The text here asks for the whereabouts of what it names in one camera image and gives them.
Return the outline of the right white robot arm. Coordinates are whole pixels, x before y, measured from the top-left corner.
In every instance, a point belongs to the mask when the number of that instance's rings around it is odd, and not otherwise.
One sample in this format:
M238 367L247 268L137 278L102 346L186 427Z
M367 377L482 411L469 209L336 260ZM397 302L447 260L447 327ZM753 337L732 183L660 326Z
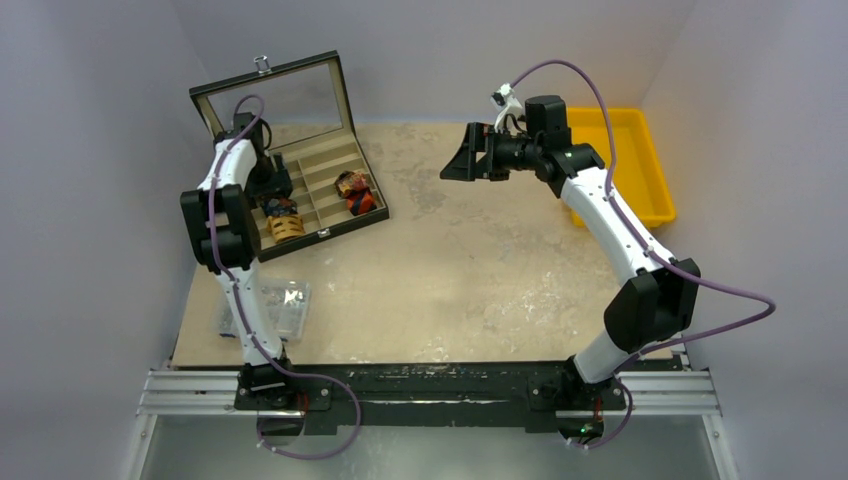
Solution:
M526 128L512 133L507 101L495 124L470 122L443 180L505 181L513 171L531 171L582 219L606 254L620 289L603 313L603 331L571 360L561 381L564 399L584 407L645 347L668 340L691 325L700 270L651 239L611 182L611 167L588 143L576 143L566 104L542 95L524 104Z

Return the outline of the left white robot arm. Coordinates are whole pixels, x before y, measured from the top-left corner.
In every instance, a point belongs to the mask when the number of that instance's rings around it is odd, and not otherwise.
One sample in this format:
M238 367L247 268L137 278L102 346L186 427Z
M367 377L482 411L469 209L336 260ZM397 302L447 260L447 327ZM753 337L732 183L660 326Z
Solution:
M259 285L259 232L246 195L263 153L260 118L235 114L233 129L216 137L206 177L181 194L180 207L195 258L215 276L232 312L243 358L240 393L284 409L297 399L298 382L283 372L287 356Z

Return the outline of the brown floral tie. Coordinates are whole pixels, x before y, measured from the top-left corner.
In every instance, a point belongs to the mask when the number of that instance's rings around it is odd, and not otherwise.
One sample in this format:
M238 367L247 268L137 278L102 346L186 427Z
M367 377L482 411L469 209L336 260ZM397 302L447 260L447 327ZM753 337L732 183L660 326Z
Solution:
M264 198L261 208L267 217L284 217L298 213L297 203L284 196Z

